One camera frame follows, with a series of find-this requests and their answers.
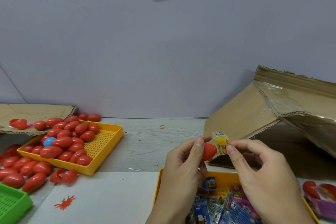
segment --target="white paper sheet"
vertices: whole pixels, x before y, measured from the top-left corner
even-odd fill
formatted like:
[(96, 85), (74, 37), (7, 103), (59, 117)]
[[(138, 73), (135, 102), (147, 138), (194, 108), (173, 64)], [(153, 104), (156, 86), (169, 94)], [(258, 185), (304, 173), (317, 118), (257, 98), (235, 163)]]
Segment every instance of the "white paper sheet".
[[(132, 224), (149, 216), (159, 173), (96, 173), (80, 176), (72, 186), (58, 185), (29, 224)], [(75, 196), (65, 210), (55, 208)]]

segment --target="human hand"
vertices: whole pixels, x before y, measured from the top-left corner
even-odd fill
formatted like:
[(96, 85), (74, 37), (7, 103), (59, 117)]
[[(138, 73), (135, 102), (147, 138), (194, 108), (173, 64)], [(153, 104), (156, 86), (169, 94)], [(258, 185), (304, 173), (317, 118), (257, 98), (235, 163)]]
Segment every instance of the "human hand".
[[(241, 154), (239, 150), (249, 152)], [(231, 142), (227, 152), (247, 198), (263, 222), (314, 223), (283, 154), (249, 139)], [(254, 171), (246, 160), (256, 160), (261, 169)]]
[(146, 224), (184, 223), (197, 187), (208, 174), (201, 158), (204, 143), (210, 140), (211, 136), (192, 138), (167, 154), (157, 200)]

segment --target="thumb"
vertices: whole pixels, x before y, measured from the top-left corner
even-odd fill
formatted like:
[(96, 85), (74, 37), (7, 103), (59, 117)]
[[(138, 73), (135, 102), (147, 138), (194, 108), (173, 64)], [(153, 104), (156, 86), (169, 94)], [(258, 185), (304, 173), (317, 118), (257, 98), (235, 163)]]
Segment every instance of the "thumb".
[(228, 145), (226, 151), (229, 154), (232, 164), (240, 179), (243, 179), (247, 175), (251, 174), (251, 172), (254, 172), (244, 156), (234, 146)]
[(185, 163), (192, 167), (198, 168), (204, 151), (204, 140), (203, 138), (197, 138), (194, 145), (190, 150), (190, 154)]

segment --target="pile of candy packets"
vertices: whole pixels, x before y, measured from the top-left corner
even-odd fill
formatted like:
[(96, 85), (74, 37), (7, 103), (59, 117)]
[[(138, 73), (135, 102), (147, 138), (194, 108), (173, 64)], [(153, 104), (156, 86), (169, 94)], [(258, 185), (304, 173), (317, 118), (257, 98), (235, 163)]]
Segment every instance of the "pile of candy packets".
[(214, 197), (216, 190), (215, 178), (206, 178), (197, 191), (186, 224), (262, 224), (240, 186), (230, 187), (225, 198)]

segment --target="person's right hand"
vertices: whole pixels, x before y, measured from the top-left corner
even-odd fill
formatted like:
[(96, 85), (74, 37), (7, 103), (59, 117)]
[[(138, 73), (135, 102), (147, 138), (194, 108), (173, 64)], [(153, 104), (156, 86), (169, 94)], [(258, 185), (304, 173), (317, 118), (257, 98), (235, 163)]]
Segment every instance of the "person's right hand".
[[(264, 223), (314, 223), (283, 154), (259, 140), (249, 139), (233, 141), (227, 152), (247, 198)], [(256, 160), (261, 169), (254, 171), (246, 159)]]

